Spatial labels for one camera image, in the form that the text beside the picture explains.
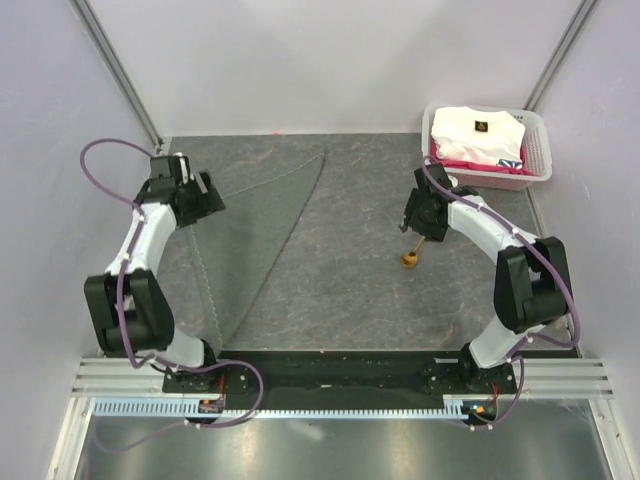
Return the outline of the grey cloth napkin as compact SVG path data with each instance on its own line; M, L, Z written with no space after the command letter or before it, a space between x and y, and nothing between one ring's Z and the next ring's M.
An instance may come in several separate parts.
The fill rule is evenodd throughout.
M306 207L326 153L223 196L226 209L189 229L206 324L203 338L218 354L244 322Z

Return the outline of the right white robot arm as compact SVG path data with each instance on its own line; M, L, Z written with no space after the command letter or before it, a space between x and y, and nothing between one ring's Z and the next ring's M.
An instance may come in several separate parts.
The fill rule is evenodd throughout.
M416 186L399 229L442 242L448 231L464 235L493 262L494 318L460 352L458 381L467 392L483 392L492 368L513 358L549 324L575 312L564 244L541 238L507 220L477 192L454 186L444 167L425 162L414 171Z

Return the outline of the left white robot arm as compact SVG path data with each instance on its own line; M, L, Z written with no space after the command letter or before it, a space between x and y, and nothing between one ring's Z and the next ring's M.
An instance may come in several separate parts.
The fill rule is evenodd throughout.
M136 368L156 360L185 371L185 382L208 393L219 382L211 346L181 331L157 280L168 240L177 230L225 209L207 170L182 153L150 159L150 176L133 200L132 221L105 272L90 276L84 295L98 345Z

